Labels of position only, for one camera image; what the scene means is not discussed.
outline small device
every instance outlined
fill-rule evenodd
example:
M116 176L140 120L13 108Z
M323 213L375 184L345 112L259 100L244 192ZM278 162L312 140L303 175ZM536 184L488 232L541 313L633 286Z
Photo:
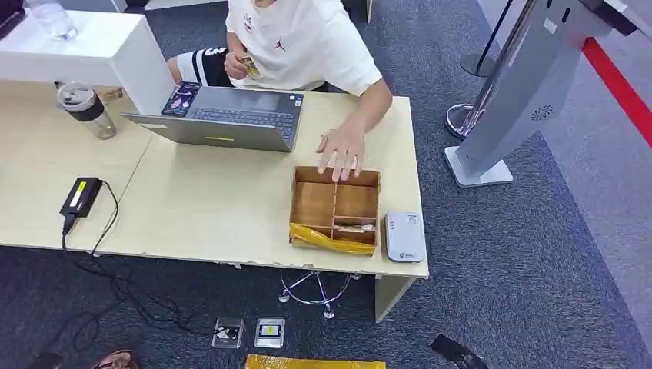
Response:
M240 348L244 319L218 318L215 323L212 346L215 348Z
M79 177L72 185L59 214L86 218L101 189L101 181L95 177Z
M489 369L481 357L441 333L434 339L431 348L460 369Z
M190 104L195 99L200 87L201 85L198 83L182 81L172 92L172 96L168 99L161 114L184 117L190 110Z
M427 250L421 216L417 213L392 212L385 217L388 257L401 263L418 263Z
M255 347L281 348L285 335L285 319L258 319Z

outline jordan logo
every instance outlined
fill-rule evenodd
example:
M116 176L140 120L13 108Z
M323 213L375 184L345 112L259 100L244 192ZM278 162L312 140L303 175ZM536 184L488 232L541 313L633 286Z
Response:
M284 48L283 45L281 44L281 39L280 39L280 38L278 39L278 41L276 41L276 47L274 48L274 50L276 50L277 48L279 48L279 49L285 51L285 48Z

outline desk leg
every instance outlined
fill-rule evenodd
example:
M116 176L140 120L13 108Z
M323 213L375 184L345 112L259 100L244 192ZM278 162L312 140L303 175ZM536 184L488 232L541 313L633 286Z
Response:
M371 5L374 0L367 0L367 23L371 23Z
M416 279L384 275L376 280L376 323L385 318Z

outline black shorts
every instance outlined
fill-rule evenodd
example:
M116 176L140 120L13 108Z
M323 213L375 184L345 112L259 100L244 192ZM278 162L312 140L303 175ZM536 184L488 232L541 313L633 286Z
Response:
M234 87L224 68L227 53L227 48L204 48L179 55L181 79L204 86Z

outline white t-shirt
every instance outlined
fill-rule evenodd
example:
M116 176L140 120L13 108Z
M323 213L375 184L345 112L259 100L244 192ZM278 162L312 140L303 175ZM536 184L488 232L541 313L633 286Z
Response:
M235 33L262 78L231 79L242 88L311 90L327 81L360 96L382 78L341 0L277 0L259 8L228 0Z

